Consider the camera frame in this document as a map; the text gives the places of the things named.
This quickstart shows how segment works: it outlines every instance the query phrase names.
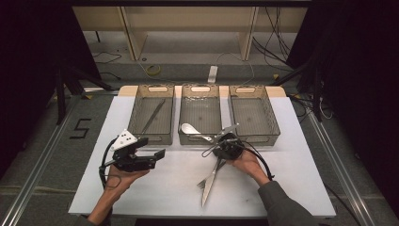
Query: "person's arm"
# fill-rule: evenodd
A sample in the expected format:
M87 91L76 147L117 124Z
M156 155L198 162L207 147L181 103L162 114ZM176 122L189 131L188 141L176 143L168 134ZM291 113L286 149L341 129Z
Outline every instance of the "person's arm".
M248 174L258 183L260 187L258 193L267 211L270 226L317 225L308 210L290 199L278 182L269 180L254 154L243 151L239 158L228 163Z
M149 172L149 170L125 172L118 170L116 167L111 165L103 195L97 201L96 206L88 218L84 219L83 217L79 217L75 222L75 226L101 224L105 220L108 212L111 210L112 205L114 205L130 185L135 180Z

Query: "transparent gray bin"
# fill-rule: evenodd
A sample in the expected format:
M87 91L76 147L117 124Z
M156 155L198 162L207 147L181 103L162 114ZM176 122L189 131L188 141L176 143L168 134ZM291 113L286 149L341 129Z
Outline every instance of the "transparent gray bin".
M219 86L183 85L179 120L179 139L182 145L211 145L195 134L185 134L180 129L189 123L202 135L214 137L222 129Z
M229 86L231 118L240 123L236 135L257 146L273 146L279 137L272 105L264 86Z
M147 137L149 145L172 144L173 98L174 86L138 86L128 131L135 137Z

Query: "fork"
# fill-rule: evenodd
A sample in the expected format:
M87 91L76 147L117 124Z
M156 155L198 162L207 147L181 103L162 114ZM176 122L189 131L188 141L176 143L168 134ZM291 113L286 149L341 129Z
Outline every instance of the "fork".
M222 168L224 165L226 164L226 161L223 161L219 164L219 166L217 166L216 171L220 170L220 168ZM197 184L197 187L199 187L199 189L204 189L205 188L205 183L206 183L206 179L208 179L209 176L207 176L206 178L204 178L202 181L200 181Z

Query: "white tabletop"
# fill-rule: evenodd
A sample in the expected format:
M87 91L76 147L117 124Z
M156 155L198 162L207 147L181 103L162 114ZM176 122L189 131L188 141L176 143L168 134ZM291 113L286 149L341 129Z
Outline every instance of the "white tabletop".
M336 216L314 164L292 104L287 97L270 98L281 134L273 147L260 148L261 155L276 175L288 196L320 218ZM103 193L98 167L108 143L127 128L135 97L115 97L102 131L76 191L69 213L89 214ZM175 127L179 102L175 103ZM203 148L187 149L174 129L173 145L155 169L138 179L114 205L114 215L135 218L264 218L267 216L257 193L258 185L232 166L222 168L215 178L210 196L201 207L202 190L197 183L211 173L215 157L201 156ZM151 148L137 155L152 155Z

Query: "gray sleeve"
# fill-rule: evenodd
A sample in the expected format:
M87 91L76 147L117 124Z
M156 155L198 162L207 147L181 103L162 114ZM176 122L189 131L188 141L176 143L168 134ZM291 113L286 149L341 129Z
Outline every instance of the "gray sleeve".
M75 221L74 226L95 226L95 224L88 221L86 218L79 216L79 218Z
M266 183L258 189L270 226L318 225L302 205L290 199L278 182Z

